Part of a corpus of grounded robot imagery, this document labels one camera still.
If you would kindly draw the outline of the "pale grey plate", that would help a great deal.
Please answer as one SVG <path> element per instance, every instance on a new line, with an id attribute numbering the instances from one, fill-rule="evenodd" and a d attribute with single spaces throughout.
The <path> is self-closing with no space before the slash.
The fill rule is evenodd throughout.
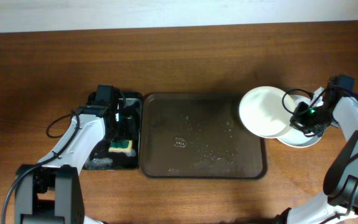
<path id="1" fill-rule="evenodd" d="M 306 104 L 310 104 L 311 100 L 305 96 L 301 95 L 291 95 L 293 101 L 296 105 L 301 102 Z M 288 133 L 283 136 L 277 138 L 281 143 L 295 148 L 306 148 L 316 144 L 320 141 L 322 137 L 313 136 L 313 137 L 306 137 L 301 131 L 296 130 L 295 128 L 291 129 Z"/>

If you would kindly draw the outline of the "green and yellow sponge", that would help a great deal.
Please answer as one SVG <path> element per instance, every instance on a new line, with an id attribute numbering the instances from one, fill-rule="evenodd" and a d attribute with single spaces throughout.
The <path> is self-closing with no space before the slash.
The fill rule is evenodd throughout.
<path id="1" fill-rule="evenodd" d="M 109 147 L 109 152 L 116 153 L 130 153 L 132 151 L 132 140 L 124 140 L 118 142 L 112 142 Z"/>

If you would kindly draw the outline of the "white plate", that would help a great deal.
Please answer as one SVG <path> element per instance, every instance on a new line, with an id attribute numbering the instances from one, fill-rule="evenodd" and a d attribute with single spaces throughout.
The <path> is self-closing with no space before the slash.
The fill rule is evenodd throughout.
<path id="1" fill-rule="evenodd" d="M 290 132 L 291 113 L 296 104 L 279 88 L 260 86 L 248 91 L 239 103 L 243 125 L 262 138 L 279 138 Z"/>

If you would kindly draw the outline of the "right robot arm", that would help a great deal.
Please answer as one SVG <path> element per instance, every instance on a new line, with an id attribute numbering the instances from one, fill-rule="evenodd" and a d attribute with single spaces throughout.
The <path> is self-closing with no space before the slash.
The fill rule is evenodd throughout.
<path id="1" fill-rule="evenodd" d="M 358 93 L 355 80 L 337 75 L 311 103 L 301 102 L 291 111 L 290 125 L 306 137 L 320 137 L 330 126 L 342 130 L 346 144 L 328 169 L 323 191 L 304 205 L 288 208 L 274 223 L 340 223 L 358 218 Z"/>

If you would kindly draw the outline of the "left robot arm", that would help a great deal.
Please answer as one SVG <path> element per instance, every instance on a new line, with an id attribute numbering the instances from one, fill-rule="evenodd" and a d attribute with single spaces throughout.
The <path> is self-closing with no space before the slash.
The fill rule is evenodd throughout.
<path id="1" fill-rule="evenodd" d="M 94 223 L 86 216 L 83 170 L 139 166 L 142 95 L 98 85 L 85 104 L 68 114 L 70 125 L 35 164 L 23 164 L 8 195 L 15 223 Z"/>

